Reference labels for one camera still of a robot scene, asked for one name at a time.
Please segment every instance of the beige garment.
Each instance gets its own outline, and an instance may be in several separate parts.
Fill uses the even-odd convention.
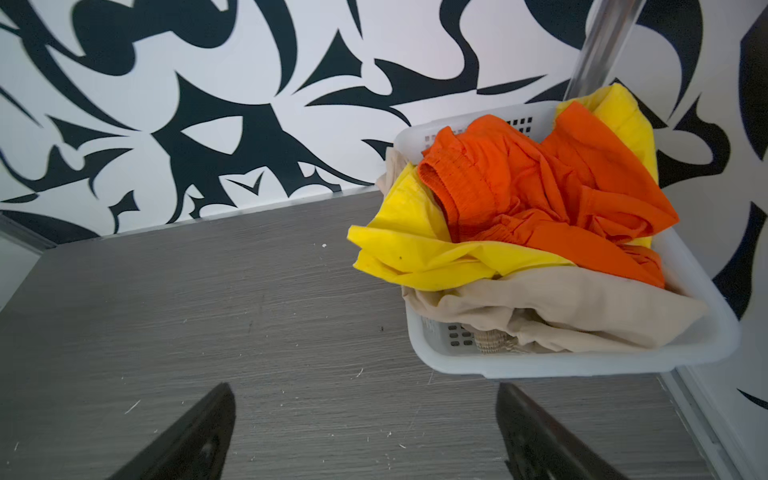
[[[443,292],[402,290],[420,315],[498,329],[522,349],[554,352],[657,349],[707,311],[699,300],[577,266],[522,270]]]
[[[408,164],[408,159],[392,147],[387,147],[384,153],[384,163],[386,165],[386,173],[376,180],[376,186],[382,191],[384,196],[389,193],[389,189],[392,188],[392,184],[395,183],[397,177],[402,173],[402,169]]]

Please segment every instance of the black and white wall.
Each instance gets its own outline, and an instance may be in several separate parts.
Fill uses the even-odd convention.
[[[702,375],[755,445],[767,3],[647,0],[611,76],[656,129],[678,233],[741,318],[739,366]],[[592,7],[4,0],[0,212],[64,243],[371,184],[410,124],[561,99]]]

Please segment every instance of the wood grain surface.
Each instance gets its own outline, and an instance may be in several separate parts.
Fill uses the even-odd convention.
[[[425,366],[399,288],[351,267],[380,202],[49,250],[0,313],[0,478],[105,478],[219,382],[225,479],[509,478],[496,386]],[[516,383],[630,478],[711,478],[656,376]]]

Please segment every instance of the white debris speck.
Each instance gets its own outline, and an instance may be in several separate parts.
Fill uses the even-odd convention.
[[[125,411],[125,413],[124,413],[123,415],[126,415],[128,412],[130,412],[131,410],[135,409],[135,408],[136,408],[136,405],[138,405],[138,404],[139,404],[139,402],[136,402],[136,403],[134,404],[134,406],[132,406],[132,407],[130,407],[128,410],[126,410],[126,411]]]

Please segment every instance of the gray wooden floor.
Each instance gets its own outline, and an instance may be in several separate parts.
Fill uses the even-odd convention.
[[[0,478],[104,478],[223,381],[225,479],[508,478],[495,386],[422,364],[351,268],[380,201],[48,251],[0,313]],[[711,478],[655,376],[517,384],[631,478]]]

